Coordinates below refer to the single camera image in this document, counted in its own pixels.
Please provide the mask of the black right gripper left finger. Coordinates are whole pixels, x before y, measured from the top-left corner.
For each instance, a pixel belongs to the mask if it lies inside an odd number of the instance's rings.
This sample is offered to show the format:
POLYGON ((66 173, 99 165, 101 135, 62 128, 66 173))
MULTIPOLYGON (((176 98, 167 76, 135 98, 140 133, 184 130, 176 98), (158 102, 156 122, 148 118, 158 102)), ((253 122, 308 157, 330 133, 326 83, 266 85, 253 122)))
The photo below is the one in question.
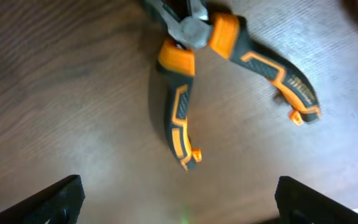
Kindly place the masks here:
POLYGON ((1 224, 76 224, 85 192, 79 175, 69 175, 0 212, 1 224))

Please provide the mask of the orange black needle nose pliers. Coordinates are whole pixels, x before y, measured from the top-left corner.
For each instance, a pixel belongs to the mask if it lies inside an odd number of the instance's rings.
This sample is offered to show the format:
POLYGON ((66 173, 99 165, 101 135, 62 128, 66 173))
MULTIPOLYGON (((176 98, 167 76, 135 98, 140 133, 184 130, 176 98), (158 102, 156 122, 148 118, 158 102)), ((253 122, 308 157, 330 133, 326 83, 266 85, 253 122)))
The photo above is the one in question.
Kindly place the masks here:
POLYGON ((294 64, 251 39, 243 16, 210 14, 204 1, 187 1, 180 17, 163 0, 145 0, 144 7, 169 35, 160 49, 156 68, 168 82, 164 117, 165 136, 181 166, 192 169, 201 151, 188 137, 188 107, 196 76, 195 50, 209 46, 222 58, 267 79, 291 105, 289 118, 298 126, 321 118, 317 94, 306 75, 294 64))

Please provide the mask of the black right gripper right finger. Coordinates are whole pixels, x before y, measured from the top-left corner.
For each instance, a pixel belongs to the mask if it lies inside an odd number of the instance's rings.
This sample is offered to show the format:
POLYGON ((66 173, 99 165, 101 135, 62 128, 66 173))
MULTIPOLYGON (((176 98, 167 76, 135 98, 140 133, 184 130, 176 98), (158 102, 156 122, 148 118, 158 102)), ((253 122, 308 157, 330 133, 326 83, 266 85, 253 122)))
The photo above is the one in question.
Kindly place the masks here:
POLYGON ((289 176, 279 178, 275 201, 284 224, 358 224, 357 212, 289 176))

